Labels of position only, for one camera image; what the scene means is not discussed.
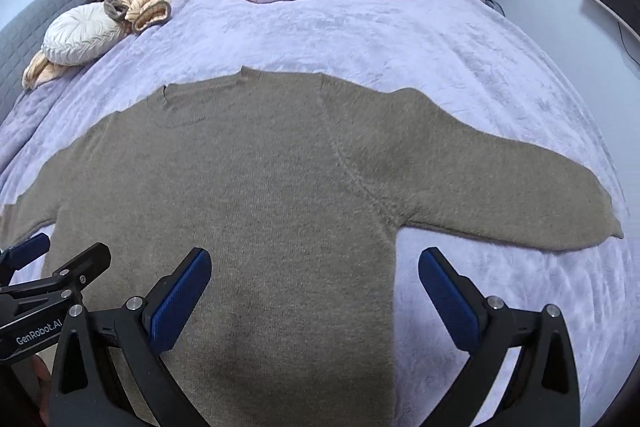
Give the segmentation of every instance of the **metal screw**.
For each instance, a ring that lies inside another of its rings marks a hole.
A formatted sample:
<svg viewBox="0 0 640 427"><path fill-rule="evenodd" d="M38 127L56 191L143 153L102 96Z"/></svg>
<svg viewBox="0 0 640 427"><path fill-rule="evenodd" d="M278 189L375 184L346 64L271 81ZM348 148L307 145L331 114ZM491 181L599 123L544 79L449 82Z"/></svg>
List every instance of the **metal screw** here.
<svg viewBox="0 0 640 427"><path fill-rule="evenodd" d="M72 317L78 317L82 313L82 304L74 304L69 308L69 315Z"/></svg>
<svg viewBox="0 0 640 427"><path fill-rule="evenodd" d="M546 305L545 309L546 312L554 318L560 316L560 308L558 308L558 306L556 306L555 304L548 304Z"/></svg>
<svg viewBox="0 0 640 427"><path fill-rule="evenodd" d="M490 297L487 297L486 303L489 304L489 306L491 306L491 308L493 308L494 310L499 310L501 308L504 308L504 301L499 297L496 297L495 295L491 295Z"/></svg>
<svg viewBox="0 0 640 427"><path fill-rule="evenodd" d="M134 312L142 306L142 302L142 297L132 297L127 301L127 308Z"/></svg>

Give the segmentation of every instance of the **round pillow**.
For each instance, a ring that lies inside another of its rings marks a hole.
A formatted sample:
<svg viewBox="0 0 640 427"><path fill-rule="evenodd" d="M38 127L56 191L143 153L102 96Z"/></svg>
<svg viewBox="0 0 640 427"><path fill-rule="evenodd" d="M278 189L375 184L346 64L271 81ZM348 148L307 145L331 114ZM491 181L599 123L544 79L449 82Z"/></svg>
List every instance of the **round pillow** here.
<svg viewBox="0 0 640 427"><path fill-rule="evenodd" d="M101 57L125 36L101 2L83 4L55 19L44 35L42 52L54 64L79 66Z"/></svg>

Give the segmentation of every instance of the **sweater sleeve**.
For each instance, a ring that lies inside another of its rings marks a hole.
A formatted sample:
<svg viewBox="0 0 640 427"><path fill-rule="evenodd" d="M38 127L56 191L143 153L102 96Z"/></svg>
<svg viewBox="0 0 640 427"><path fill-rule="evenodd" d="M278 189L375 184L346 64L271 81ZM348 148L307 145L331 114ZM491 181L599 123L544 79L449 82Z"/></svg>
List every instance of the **sweater sleeve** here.
<svg viewBox="0 0 640 427"><path fill-rule="evenodd" d="M68 147L49 158L35 181L15 204L0 210L0 248L4 250L30 237L42 227L56 222L60 209L74 184L84 175L88 155L100 141L107 116L90 127Z"/></svg>
<svg viewBox="0 0 640 427"><path fill-rule="evenodd" d="M562 155L480 132L415 89L324 76L320 91L340 160L399 226L543 250L623 237L596 176Z"/></svg>

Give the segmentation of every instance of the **headboard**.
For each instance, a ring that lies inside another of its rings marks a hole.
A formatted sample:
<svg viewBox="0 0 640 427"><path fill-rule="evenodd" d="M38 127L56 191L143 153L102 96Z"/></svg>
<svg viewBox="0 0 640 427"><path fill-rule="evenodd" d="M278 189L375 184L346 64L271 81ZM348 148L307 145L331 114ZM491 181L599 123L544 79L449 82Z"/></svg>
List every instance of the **headboard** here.
<svg viewBox="0 0 640 427"><path fill-rule="evenodd" d="M85 0L35 0L0 30L0 124L22 92L22 72L61 13Z"/></svg>

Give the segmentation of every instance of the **knit sweater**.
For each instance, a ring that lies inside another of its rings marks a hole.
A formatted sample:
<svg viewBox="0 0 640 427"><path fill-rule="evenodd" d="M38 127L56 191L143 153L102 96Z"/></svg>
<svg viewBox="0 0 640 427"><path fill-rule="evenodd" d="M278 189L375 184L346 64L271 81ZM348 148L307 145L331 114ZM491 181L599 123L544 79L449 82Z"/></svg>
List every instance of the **knit sweater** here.
<svg viewBox="0 0 640 427"><path fill-rule="evenodd" d="M102 119L4 209L0 246L53 222L45 273L96 241L111 249L91 310L210 251L212 280L163 358L225 427L391 425L402 225L549 250L622 237L591 171L417 90L246 68Z"/></svg>

